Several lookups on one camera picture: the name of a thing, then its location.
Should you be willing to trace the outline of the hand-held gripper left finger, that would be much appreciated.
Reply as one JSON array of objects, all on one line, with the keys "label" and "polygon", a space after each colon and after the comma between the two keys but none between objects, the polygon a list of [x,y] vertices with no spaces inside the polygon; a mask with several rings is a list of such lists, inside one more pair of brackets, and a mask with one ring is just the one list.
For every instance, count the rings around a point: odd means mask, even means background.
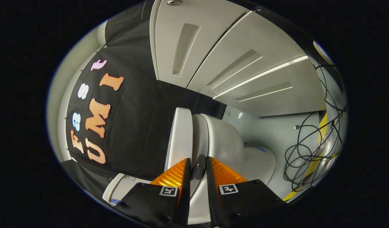
[{"label": "hand-held gripper left finger", "polygon": [[190,182],[191,159],[185,158],[151,183],[136,183],[115,210],[146,226],[186,226]]}]

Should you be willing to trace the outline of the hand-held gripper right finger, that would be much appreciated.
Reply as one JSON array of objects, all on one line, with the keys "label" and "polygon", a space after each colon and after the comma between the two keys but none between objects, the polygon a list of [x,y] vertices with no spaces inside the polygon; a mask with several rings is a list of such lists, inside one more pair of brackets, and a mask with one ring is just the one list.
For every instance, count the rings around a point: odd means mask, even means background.
[{"label": "hand-held gripper right finger", "polygon": [[259,227],[285,208],[261,180],[247,180],[213,157],[206,158],[211,227]]}]

